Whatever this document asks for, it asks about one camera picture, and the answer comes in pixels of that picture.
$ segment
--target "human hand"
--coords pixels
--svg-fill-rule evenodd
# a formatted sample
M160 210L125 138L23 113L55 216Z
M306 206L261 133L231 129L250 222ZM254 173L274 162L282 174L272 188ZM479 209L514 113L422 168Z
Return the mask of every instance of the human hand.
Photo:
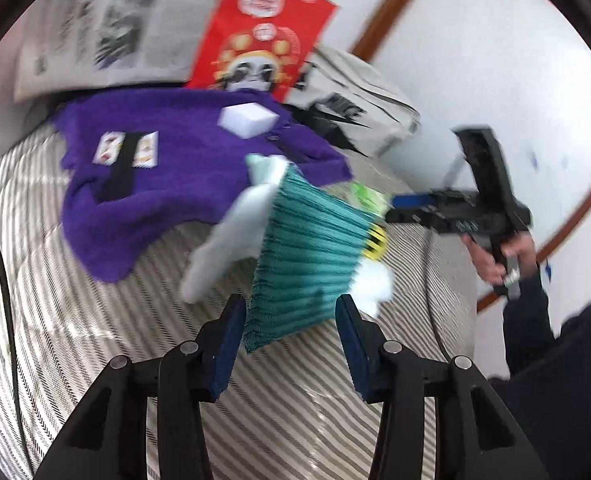
M491 253L482 249L469 235L462 235L461 239L471 255L471 261L478 275L487 283L502 285L507 269L496 262ZM500 249L506 257L517 256L520 264L520 275L523 278L532 276L537 272L535 243L529 232L518 233L511 240L502 244Z

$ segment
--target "purple cloth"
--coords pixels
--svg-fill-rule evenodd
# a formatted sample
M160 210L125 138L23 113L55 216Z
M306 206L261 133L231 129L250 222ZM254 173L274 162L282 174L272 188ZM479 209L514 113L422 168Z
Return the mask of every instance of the purple cloth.
M217 126L223 107L249 102L279 114L272 132L240 139ZM218 223L250 185L248 153L302 160L298 167L315 186L351 179L342 155L261 92L107 91L67 104L55 123L67 143L62 167L73 170L63 204L64 234L91 275L105 282L125 278L170 227L189 220ZM102 134L110 131L157 131L158 165L134 168L130 196L96 203L111 168L93 164L93 156ZM268 136L278 136L277 145Z

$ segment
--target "white foam block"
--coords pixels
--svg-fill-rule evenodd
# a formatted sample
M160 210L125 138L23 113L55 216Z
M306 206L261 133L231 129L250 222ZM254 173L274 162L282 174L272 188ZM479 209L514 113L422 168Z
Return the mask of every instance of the white foam block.
M222 109L218 126L241 137L249 139L264 134L273 128L278 114L257 103L227 106Z

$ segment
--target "teal cloth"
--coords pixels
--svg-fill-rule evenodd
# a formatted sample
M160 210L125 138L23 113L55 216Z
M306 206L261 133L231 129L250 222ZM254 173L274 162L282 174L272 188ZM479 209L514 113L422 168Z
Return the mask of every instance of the teal cloth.
M335 316L375 221L287 170L253 279L247 352Z

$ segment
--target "white plush toy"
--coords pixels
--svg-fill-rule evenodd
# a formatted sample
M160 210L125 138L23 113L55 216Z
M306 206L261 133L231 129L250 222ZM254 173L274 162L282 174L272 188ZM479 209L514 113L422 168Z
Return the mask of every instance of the white plush toy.
M203 298L233 262L260 256L273 200L289 164L281 155L248 155L252 186L240 194L207 241L192 253L180 285L184 301L195 303ZM377 316L378 303L393 296L391 270L361 257L347 293L359 310Z

